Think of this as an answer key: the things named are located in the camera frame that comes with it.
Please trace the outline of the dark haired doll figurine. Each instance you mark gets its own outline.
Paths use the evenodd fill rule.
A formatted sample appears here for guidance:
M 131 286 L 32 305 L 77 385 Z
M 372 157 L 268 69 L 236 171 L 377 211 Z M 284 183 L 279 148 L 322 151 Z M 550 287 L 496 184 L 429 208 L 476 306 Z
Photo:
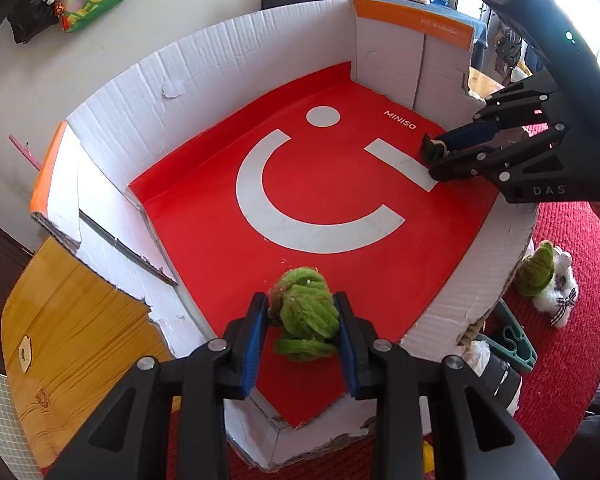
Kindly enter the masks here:
M 426 133 L 420 144 L 420 156 L 427 166 L 431 166 L 448 157 L 449 154 L 465 151 L 468 148 L 492 141 L 497 133 L 498 126 L 485 120 L 470 122 L 442 133 L 440 136 L 430 136 L 429 133 Z

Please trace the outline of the teal plastic clip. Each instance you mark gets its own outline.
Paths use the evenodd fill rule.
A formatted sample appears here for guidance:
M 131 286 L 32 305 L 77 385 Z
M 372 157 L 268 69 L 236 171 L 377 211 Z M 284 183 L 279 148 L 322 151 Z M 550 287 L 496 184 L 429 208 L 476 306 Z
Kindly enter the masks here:
M 520 374 L 531 373 L 538 354 L 516 316 L 503 299 L 498 300 L 486 319 L 486 333 L 478 340 L 485 341 L 490 350 Z

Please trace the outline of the white fluffy plush toy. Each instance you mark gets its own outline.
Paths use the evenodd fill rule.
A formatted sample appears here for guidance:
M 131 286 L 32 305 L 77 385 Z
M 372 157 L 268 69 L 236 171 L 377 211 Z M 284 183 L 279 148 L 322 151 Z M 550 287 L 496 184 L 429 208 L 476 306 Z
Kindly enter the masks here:
M 532 298 L 533 307 L 550 318 L 550 326 L 564 328 L 579 297 L 579 286 L 573 274 L 572 257 L 554 247 L 553 281 Z

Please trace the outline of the green yarn ball toy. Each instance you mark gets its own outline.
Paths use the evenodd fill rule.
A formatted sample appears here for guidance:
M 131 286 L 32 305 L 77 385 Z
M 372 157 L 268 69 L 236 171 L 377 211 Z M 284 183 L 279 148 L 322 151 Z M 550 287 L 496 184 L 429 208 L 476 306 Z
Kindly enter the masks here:
M 334 296 L 323 275 L 302 266 L 284 273 L 270 290 L 268 318 L 282 328 L 274 341 L 279 356 L 296 362 L 328 359 L 340 329 Z

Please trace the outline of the black white roll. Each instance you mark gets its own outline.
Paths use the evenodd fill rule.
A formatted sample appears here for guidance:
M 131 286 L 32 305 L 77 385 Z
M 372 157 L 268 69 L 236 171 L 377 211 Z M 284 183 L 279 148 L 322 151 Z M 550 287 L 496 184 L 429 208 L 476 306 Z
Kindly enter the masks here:
M 474 340 L 463 352 L 463 360 L 482 379 L 486 388 L 512 416 L 519 408 L 522 377 L 509 362 L 491 351 L 483 340 Z

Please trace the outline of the red woven mat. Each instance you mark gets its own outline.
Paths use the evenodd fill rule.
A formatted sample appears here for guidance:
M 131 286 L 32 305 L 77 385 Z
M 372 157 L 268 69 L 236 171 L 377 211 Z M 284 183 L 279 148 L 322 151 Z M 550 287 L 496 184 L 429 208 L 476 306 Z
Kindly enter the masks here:
M 504 297 L 538 354 L 518 422 L 556 462 L 600 379 L 600 222 L 580 203 L 511 205 L 480 178 L 432 183 L 419 143 L 400 125 L 217 126 L 135 192 L 216 332 L 299 266 L 426 359 Z

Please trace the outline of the white orange cardboard box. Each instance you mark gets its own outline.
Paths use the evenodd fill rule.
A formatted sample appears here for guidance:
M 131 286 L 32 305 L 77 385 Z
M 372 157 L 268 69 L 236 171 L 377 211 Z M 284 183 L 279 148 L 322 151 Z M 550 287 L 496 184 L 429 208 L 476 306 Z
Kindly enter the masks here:
M 469 122 L 472 29 L 405 4 L 321 0 L 195 32 L 57 128 L 31 214 L 140 300 L 181 358 L 310 266 L 378 333 L 455 350 L 501 296 L 531 205 L 437 182 L 425 134 Z

